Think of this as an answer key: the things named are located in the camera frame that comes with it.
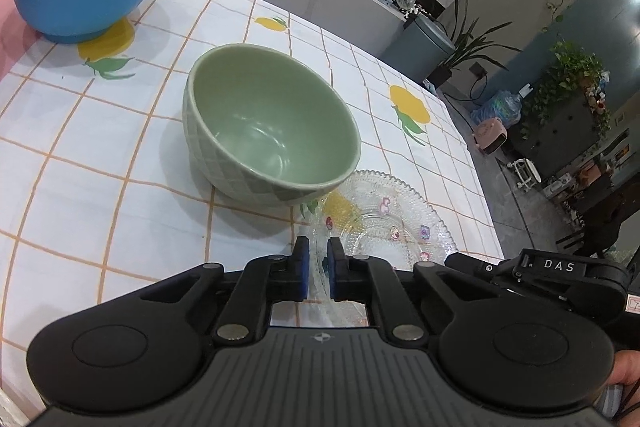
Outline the person right hand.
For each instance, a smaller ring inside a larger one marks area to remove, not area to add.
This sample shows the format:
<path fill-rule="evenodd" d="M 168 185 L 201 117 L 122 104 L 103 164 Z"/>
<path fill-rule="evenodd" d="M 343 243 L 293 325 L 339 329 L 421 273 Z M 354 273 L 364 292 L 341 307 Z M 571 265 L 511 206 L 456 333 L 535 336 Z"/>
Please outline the person right hand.
<path fill-rule="evenodd" d="M 640 353 L 618 351 L 612 374 L 598 402 L 600 412 L 617 426 L 640 426 L 639 378 Z"/>

